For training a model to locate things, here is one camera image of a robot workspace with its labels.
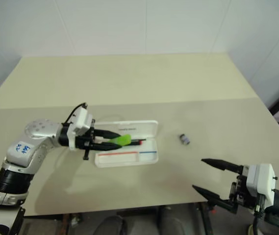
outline beige table surface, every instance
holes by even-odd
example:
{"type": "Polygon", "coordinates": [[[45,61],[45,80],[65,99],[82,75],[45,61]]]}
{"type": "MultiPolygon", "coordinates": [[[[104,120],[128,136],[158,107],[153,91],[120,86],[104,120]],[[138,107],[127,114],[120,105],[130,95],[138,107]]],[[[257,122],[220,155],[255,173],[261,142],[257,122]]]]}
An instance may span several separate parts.
{"type": "Polygon", "coordinates": [[[83,151],[56,149],[32,181],[26,215],[204,200],[192,184],[227,198],[236,175],[201,158],[271,163],[279,177],[279,126],[225,54],[24,58],[0,88],[0,165],[28,122],[62,122],[83,101],[97,121],[157,120],[159,161],[97,168],[94,153],[83,161],[83,151]]]}

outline white wall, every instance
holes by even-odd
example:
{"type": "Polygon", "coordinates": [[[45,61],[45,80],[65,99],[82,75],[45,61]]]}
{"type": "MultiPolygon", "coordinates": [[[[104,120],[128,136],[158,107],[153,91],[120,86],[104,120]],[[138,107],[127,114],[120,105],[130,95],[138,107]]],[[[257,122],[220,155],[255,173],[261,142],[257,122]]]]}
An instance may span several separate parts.
{"type": "Polygon", "coordinates": [[[279,97],[279,0],[0,0],[0,84],[21,56],[228,52],[279,97]]]}

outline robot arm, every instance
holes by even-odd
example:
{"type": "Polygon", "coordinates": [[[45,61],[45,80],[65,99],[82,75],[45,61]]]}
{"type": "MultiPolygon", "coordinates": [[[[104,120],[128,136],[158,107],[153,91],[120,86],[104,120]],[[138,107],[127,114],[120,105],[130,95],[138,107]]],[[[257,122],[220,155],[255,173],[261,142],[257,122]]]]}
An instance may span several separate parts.
{"type": "Polygon", "coordinates": [[[279,190],[271,164],[235,165],[223,160],[202,159],[203,162],[239,174],[231,185],[229,199],[222,200],[219,195],[193,185],[193,188],[208,200],[209,206],[220,206],[237,213],[238,205],[254,211],[253,231],[257,235],[258,219],[279,227],[279,190]]]}
{"type": "Polygon", "coordinates": [[[94,143],[96,136],[112,139],[120,136],[94,128],[95,120],[87,112],[85,103],[78,105],[65,123],[39,119],[29,123],[24,133],[9,147],[0,170],[0,234],[17,234],[25,210],[21,205],[28,188],[44,158],[54,148],[69,146],[83,149],[83,159],[89,150],[113,150],[121,146],[113,143],[94,143]]]}

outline black cable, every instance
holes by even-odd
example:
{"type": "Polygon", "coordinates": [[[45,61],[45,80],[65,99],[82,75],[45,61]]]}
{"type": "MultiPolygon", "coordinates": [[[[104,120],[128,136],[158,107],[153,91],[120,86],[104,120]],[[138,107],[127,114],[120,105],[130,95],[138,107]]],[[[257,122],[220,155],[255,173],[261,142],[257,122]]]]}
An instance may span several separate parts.
{"type": "Polygon", "coordinates": [[[67,119],[65,120],[64,123],[67,123],[69,121],[69,119],[71,118],[71,116],[73,115],[73,113],[76,111],[76,109],[78,109],[80,106],[83,106],[84,108],[87,108],[86,102],[81,103],[79,105],[77,105],[70,113],[70,115],[67,117],[67,119]]]}
{"type": "Polygon", "coordinates": [[[257,227],[258,219],[259,219],[258,217],[254,218],[254,222],[253,222],[253,235],[258,235],[258,227],[257,227]]]}

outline red stripe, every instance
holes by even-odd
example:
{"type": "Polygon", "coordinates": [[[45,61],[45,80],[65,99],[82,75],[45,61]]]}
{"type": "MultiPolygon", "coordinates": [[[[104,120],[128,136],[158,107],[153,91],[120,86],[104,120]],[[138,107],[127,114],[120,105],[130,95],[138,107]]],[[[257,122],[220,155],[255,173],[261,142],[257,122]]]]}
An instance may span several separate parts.
{"type": "Polygon", "coordinates": [[[138,153],[138,152],[122,152],[122,153],[102,153],[102,154],[98,154],[98,156],[104,156],[104,155],[119,155],[119,154],[129,154],[129,153],[138,153]]]}

